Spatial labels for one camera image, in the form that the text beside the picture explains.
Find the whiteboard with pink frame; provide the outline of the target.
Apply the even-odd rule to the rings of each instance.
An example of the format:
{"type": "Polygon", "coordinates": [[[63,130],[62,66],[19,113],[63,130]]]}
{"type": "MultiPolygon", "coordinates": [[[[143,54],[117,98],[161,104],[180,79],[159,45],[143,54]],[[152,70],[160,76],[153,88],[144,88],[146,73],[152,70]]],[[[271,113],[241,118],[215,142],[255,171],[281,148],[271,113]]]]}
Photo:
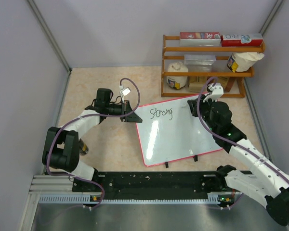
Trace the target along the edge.
{"type": "Polygon", "coordinates": [[[220,151],[212,135],[191,115],[188,100],[197,95],[141,105],[135,111],[143,120],[136,130],[147,167],[199,154],[220,151]]]}

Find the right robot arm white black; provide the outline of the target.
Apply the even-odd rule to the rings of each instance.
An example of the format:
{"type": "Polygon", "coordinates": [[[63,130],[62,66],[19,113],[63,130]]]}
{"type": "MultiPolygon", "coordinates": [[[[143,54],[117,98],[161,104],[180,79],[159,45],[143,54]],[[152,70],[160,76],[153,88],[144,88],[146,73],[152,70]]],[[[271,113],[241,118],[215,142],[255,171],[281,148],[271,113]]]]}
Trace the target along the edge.
{"type": "Polygon", "coordinates": [[[216,144],[248,167],[252,177],[230,165],[216,170],[215,185],[225,191],[235,189],[263,206],[281,226],[289,226],[289,175],[259,152],[247,136],[232,123],[225,102],[201,95],[188,100],[191,115],[199,118],[216,144]]]}

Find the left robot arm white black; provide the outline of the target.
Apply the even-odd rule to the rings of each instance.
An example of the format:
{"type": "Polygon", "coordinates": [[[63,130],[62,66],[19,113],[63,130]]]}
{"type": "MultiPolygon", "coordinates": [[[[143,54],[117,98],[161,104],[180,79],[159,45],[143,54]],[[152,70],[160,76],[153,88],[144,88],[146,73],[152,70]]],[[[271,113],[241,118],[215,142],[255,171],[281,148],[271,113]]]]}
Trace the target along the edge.
{"type": "Polygon", "coordinates": [[[47,131],[42,162],[47,167],[64,171],[71,176],[83,179],[83,185],[89,191],[99,187],[100,180],[96,169],[80,160],[88,147],[81,137],[91,128],[99,125],[106,117],[119,117],[122,122],[142,123],[142,119],[132,110],[128,100],[111,102],[113,92],[99,88],[93,104],[65,127],[51,127],[47,131]]]}

